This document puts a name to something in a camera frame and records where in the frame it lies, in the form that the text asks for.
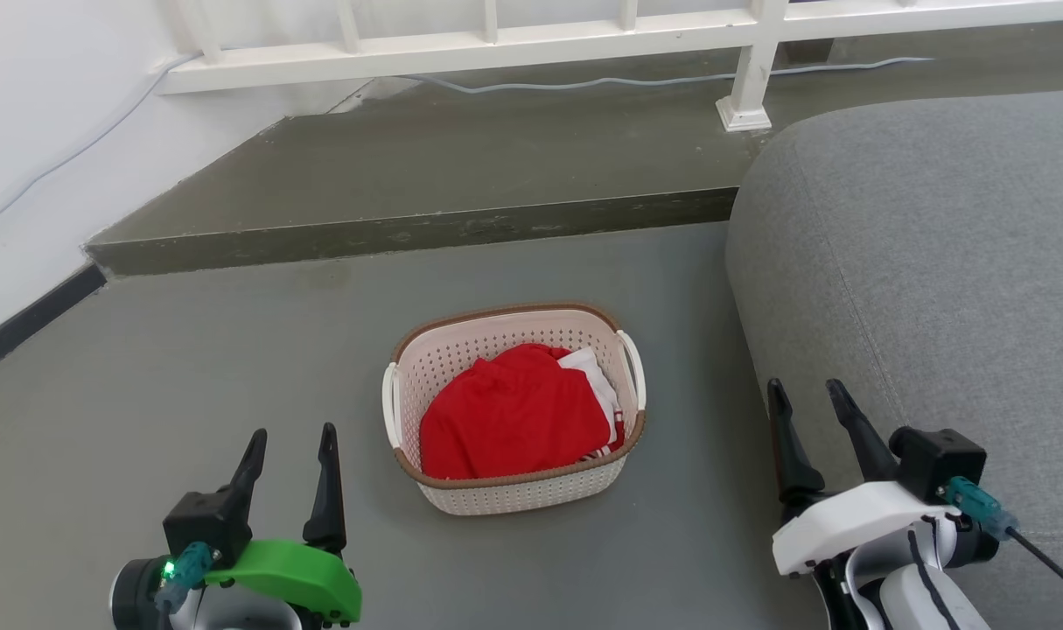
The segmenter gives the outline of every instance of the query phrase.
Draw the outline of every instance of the laundry basket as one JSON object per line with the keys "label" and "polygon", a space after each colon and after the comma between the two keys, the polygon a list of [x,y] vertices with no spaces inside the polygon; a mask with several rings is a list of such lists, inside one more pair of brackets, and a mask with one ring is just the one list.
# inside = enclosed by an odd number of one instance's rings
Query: laundry basket
{"label": "laundry basket", "polygon": [[[623,411],[624,445],[604,458],[535,474],[488,479],[424,475],[419,425],[438,392],[478,358],[494,359],[520,343],[594,348]],[[644,430],[645,399],[644,369],[631,338],[605,312],[578,304],[513,306],[440,320],[407,335],[383,374],[383,421],[399,465],[439,510],[458,515],[534,510],[605,490]]]}

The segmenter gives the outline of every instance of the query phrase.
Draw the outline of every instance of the white cloth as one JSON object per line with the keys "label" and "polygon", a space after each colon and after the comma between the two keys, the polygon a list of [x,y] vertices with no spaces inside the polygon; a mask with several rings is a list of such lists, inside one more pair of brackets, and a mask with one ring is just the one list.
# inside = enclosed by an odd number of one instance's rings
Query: white cloth
{"label": "white cloth", "polygon": [[601,448],[597,455],[608,455],[611,445],[618,439],[618,435],[615,435],[615,421],[618,420],[618,415],[621,414],[621,407],[615,402],[615,391],[612,390],[612,386],[605,378],[605,372],[597,364],[597,355],[594,354],[594,348],[583,347],[576,352],[571,352],[571,354],[562,356],[558,360],[558,364],[571,370],[581,370],[586,378],[590,380],[590,387],[594,390],[594,396],[597,398],[597,403],[601,405],[605,420],[608,423],[608,444]]}

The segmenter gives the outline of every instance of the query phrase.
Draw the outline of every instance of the basket rim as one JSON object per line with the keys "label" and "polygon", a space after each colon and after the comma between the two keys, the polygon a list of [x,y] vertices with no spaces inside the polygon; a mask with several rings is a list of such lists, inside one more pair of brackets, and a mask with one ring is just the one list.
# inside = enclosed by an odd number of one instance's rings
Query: basket rim
{"label": "basket rim", "polygon": [[583,310],[585,312],[590,312],[591,316],[597,316],[598,319],[604,320],[611,328],[612,331],[618,331],[621,326],[614,319],[611,318],[608,312],[601,310],[595,306],[588,304],[583,304],[580,302],[537,302],[527,304],[513,304],[511,306],[503,307],[492,307],[492,308],[482,308],[482,310],[470,310],[468,312],[462,312],[462,314],[455,314],[452,318],[444,318],[441,320],[433,320],[433,322],[423,324],[422,326],[416,327],[415,330],[408,331],[403,340],[400,340],[399,345],[394,346],[394,352],[391,354],[391,361],[398,363],[400,359],[403,358],[403,352],[407,350],[412,340],[419,338],[423,334],[427,334],[435,328],[440,328],[443,326],[451,326],[453,324],[461,324],[463,322],[472,322],[472,320],[484,320],[486,318],[492,318],[492,316],[513,316],[517,312],[540,312],[544,310]]}
{"label": "basket rim", "polygon": [[[540,303],[526,303],[526,304],[513,304],[511,306],[494,307],[494,308],[483,308],[483,310],[471,310],[468,312],[462,312],[462,314],[455,314],[452,318],[444,318],[442,320],[435,320],[434,322],[423,324],[422,326],[416,327],[415,330],[408,331],[404,336],[403,340],[400,340],[399,345],[394,348],[394,354],[391,355],[391,360],[398,363],[400,359],[403,358],[403,352],[407,350],[412,340],[419,338],[420,335],[427,334],[429,330],[435,330],[435,328],[440,328],[443,326],[449,326],[452,324],[460,324],[462,322],[471,322],[471,320],[483,320],[486,318],[492,318],[492,316],[509,316],[516,314],[516,312],[539,312],[544,310],[581,310],[585,312],[590,312],[591,316],[597,316],[598,319],[604,320],[612,328],[612,331],[622,330],[620,324],[611,318],[608,312],[601,310],[595,306],[590,304],[584,304],[580,302],[540,302]],[[534,474],[513,474],[508,476],[490,476],[490,478],[484,479],[436,479],[433,476],[427,476],[423,474],[422,471],[415,467],[410,463],[410,459],[407,459],[407,455],[403,453],[403,448],[394,449],[395,461],[399,461],[399,466],[402,467],[403,472],[406,472],[411,479],[415,479],[417,483],[422,483],[427,488],[434,488],[435,490],[473,490],[477,488],[497,488],[501,486],[517,486],[517,483],[529,483],[535,481],[544,481],[544,479],[559,478],[559,476],[567,476],[568,474],[579,474],[580,472],[591,471],[600,466],[606,466],[612,462],[618,461],[618,459],[623,459],[624,456],[631,450],[636,443],[640,442],[640,435],[644,433],[644,420],[646,420],[647,413],[643,409],[636,411],[636,423],[632,425],[631,435],[628,436],[622,446],[612,454],[604,456],[604,458],[590,459],[586,462],[576,462],[568,466],[562,466],[559,469],[549,469],[546,471],[534,472]]]}
{"label": "basket rim", "polygon": [[559,476],[567,476],[570,474],[581,474],[581,472],[591,471],[598,469],[600,466],[610,465],[612,462],[618,461],[618,459],[623,459],[624,456],[636,446],[636,443],[640,442],[640,435],[644,433],[644,422],[647,419],[647,412],[643,409],[636,411],[636,425],[632,425],[631,435],[628,439],[624,440],[622,446],[612,454],[604,456],[604,458],[590,459],[590,461],[578,462],[568,466],[562,466],[560,469],[549,469],[544,471],[534,472],[534,474],[511,474],[508,476],[488,476],[484,479],[436,479],[433,476],[427,476],[423,474],[422,471],[415,467],[410,463],[410,459],[407,459],[407,455],[403,453],[403,448],[394,449],[395,461],[399,462],[399,467],[402,467],[403,472],[406,472],[411,479],[415,479],[417,483],[422,483],[424,487],[433,488],[435,490],[475,490],[479,488],[499,488],[502,486],[518,486],[519,483],[530,483],[535,481],[546,481],[546,479],[559,478]]}

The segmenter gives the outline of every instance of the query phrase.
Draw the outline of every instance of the red clothing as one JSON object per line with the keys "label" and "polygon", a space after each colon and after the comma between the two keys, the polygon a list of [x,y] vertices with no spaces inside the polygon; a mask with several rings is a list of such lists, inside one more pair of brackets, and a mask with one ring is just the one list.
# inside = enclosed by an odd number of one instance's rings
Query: red clothing
{"label": "red clothing", "polygon": [[419,428],[423,473],[482,479],[567,466],[605,446],[608,423],[563,348],[525,343],[452,379]]}

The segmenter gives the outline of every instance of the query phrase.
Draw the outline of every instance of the white robot part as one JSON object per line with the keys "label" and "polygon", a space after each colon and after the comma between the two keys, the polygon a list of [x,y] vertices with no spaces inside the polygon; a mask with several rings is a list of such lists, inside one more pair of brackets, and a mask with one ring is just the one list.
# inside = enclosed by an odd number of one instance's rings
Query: white robot part
{"label": "white robot part", "polygon": [[227,589],[209,586],[203,591],[196,618],[180,625],[170,618],[172,630],[302,630],[294,610],[277,598],[255,593],[238,583]]}
{"label": "white robot part", "polygon": [[[846,562],[846,586],[858,612],[862,614],[867,630],[884,630],[887,625],[884,625],[884,617],[878,610],[878,606],[866,599],[860,589],[864,583],[874,581],[876,578],[888,578],[902,567],[912,566],[914,561],[912,561],[911,545],[908,542],[908,531],[910,530],[914,530],[916,533],[919,558],[927,564],[930,573],[941,572],[955,554],[958,534],[955,523],[946,518],[935,520],[933,524],[912,523],[906,529],[894,531],[894,533],[882,535],[876,541],[856,547]],[[900,583],[911,585],[912,582],[902,581]],[[888,591],[884,585],[880,588],[880,593],[882,601],[884,597],[892,598],[895,595]],[[914,594],[909,593],[908,596],[915,598]],[[926,592],[924,597],[930,599],[931,595]],[[896,619],[892,619],[892,622],[893,628],[897,627]]]}
{"label": "white robot part", "polygon": [[895,481],[866,482],[790,520],[772,535],[772,555],[780,574],[807,574],[843,551],[947,513],[958,510],[928,506]]}
{"label": "white robot part", "polygon": [[[927,567],[927,578],[939,592],[943,606],[947,607],[947,612],[955,618],[960,630],[991,630],[971,599],[962,594],[943,571]],[[884,617],[890,619],[894,630],[928,630],[947,626],[943,613],[935,608],[931,592],[924,585],[919,567],[914,563],[902,566],[884,578],[880,598]]]}

